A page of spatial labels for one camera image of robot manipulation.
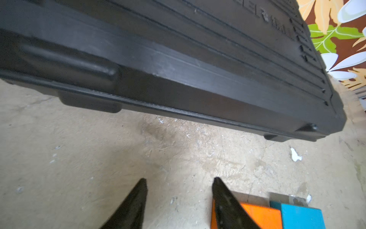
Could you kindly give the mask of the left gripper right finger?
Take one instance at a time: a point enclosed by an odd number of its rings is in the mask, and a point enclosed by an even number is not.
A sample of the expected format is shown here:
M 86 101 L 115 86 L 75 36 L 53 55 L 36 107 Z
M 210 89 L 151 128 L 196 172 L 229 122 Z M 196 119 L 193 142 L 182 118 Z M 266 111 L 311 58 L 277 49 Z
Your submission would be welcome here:
M 215 177 L 212 185 L 216 224 L 219 229 L 259 229 L 225 183 Z

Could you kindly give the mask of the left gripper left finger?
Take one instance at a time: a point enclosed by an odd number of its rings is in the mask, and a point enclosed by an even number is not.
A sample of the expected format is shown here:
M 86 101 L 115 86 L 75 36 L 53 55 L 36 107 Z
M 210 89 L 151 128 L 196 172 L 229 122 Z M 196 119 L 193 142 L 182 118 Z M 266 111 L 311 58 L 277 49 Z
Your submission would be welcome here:
M 148 189 L 141 178 L 101 229 L 142 229 Z

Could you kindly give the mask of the orange block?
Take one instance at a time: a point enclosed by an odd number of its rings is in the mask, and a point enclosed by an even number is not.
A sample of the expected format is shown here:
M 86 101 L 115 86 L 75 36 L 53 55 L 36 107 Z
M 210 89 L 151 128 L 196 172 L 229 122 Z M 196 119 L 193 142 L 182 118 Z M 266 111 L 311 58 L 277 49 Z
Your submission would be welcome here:
M 242 201 L 239 201 L 239 203 L 260 229 L 283 229 L 280 210 Z M 223 228 L 218 226 L 214 199 L 212 202 L 211 229 L 239 229 L 238 226 L 234 226 L 232 223 Z

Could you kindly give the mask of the teal block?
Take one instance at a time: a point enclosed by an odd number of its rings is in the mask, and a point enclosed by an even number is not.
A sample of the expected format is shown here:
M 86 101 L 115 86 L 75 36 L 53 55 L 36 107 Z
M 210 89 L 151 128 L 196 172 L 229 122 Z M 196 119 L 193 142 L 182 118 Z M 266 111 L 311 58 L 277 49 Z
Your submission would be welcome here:
M 280 210 L 284 229 L 326 229 L 320 209 L 270 201 L 270 207 Z

